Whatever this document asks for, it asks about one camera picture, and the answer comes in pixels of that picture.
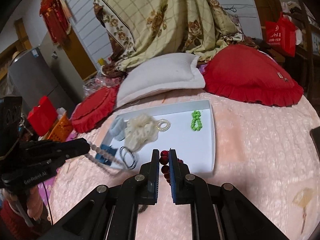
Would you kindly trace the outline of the red sleeve forearm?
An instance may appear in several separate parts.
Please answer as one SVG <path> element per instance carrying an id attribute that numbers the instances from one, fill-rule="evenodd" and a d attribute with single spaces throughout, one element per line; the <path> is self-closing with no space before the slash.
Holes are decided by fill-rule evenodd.
<path id="1" fill-rule="evenodd" d="M 33 239 L 24 219 L 5 200 L 1 208 L 1 239 Z"/>

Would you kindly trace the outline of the left hand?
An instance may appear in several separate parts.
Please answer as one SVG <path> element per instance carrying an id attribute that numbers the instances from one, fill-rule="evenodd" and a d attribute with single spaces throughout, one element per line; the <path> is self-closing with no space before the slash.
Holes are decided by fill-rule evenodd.
<path id="1" fill-rule="evenodd" d="M 9 193 L 6 189 L 2 189 L 4 199 L 9 203 L 10 208 L 16 214 L 20 215 L 17 208 L 17 196 Z M 43 211 L 43 201 L 39 194 L 39 187 L 34 186 L 29 190 L 29 197 L 27 199 L 27 214 L 30 218 L 38 220 Z"/>

